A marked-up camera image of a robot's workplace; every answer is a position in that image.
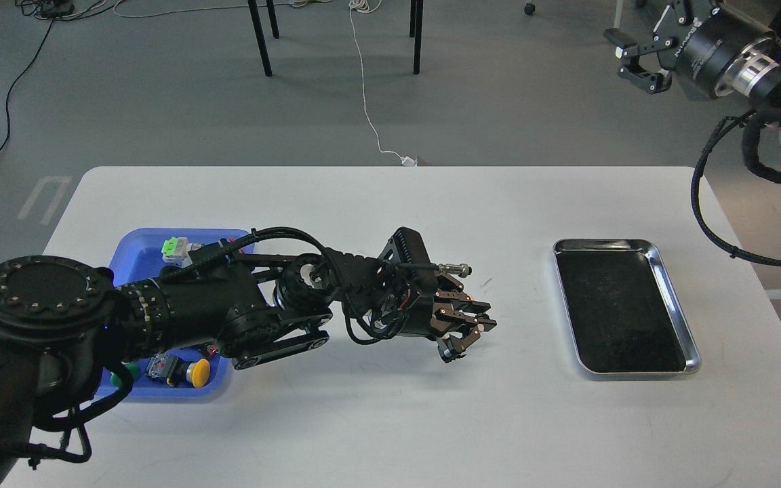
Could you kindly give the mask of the image-left gripper finger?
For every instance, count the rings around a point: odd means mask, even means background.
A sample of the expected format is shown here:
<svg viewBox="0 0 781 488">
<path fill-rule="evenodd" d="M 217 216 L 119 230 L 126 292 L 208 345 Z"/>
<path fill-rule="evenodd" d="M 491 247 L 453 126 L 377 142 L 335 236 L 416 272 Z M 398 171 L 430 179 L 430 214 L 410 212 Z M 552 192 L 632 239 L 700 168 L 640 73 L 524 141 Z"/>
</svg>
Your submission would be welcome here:
<svg viewBox="0 0 781 488">
<path fill-rule="evenodd" d="M 464 290 L 464 284 L 455 276 L 436 272 L 437 290 L 432 293 L 434 303 L 447 306 L 465 306 L 473 302 Z"/>
<path fill-rule="evenodd" d="M 496 325 L 497 321 L 487 313 L 467 315 L 450 308 L 436 309 L 435 340 L 439 356 L 445 363 L 464 357 L 468 347 Z"/>
</svg>

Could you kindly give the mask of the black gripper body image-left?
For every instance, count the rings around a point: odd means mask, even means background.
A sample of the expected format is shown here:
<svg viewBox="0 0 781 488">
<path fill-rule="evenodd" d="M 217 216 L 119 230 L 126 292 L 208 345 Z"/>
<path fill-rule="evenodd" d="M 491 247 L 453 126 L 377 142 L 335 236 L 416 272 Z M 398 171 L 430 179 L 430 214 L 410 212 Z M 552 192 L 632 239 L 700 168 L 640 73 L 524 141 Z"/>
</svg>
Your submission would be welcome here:
<svg viewBox="0 0 781 488">
<path fill-rule="evenodd" d="M 434 303 L 432 293 L 437 290 L 436 271 L 397 272 L 387 283 L 388 288 L 379 300 L 377 334 L 393 336 L 428 337 L 435 339 L 435 311 L 454 306 Z"/>
</svg>

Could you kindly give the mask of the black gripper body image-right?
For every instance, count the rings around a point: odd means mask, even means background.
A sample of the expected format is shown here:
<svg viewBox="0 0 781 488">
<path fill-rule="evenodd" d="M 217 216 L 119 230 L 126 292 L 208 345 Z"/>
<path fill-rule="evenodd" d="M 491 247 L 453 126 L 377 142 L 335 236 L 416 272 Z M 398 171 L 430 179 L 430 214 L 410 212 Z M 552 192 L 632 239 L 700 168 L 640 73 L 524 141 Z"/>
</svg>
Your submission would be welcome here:
<svg viewBox="0 0 781 488">
<path fill-rule="evenodd" d="M 777 45 L 771 28 L 736 9 L 719 7 L 710 18 L 692 22 L 676 53 L 676 73 L 710 99 L 734 92 L 749 97 L 775 65 Z"/>
</svg>

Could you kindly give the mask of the black robot arm image-left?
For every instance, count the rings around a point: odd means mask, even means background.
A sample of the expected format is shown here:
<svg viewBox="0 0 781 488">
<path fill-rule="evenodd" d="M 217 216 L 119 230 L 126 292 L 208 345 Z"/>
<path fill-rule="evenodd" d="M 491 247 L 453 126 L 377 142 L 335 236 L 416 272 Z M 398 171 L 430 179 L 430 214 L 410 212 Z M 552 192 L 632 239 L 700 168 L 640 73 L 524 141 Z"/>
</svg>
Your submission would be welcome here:
<svg viewBox="0 0 781 488">
<path fill-rule="evenodd" d="M 465 293 L 470 266 L 432 262 L 405 226 L 375 258 L 289 226 L 187 258 L 122 285 L 64 257 L 0 263 L 0 484 L 19 458 L 87 462 L 85 426 L 130 395 L 136 359 L 211 342 L 242 370 L 311 351 L 329 339 L 334 302 L 356 343 L 421 337 L 446 363 L 496 326 L 489 303 Z"/>
</svg>

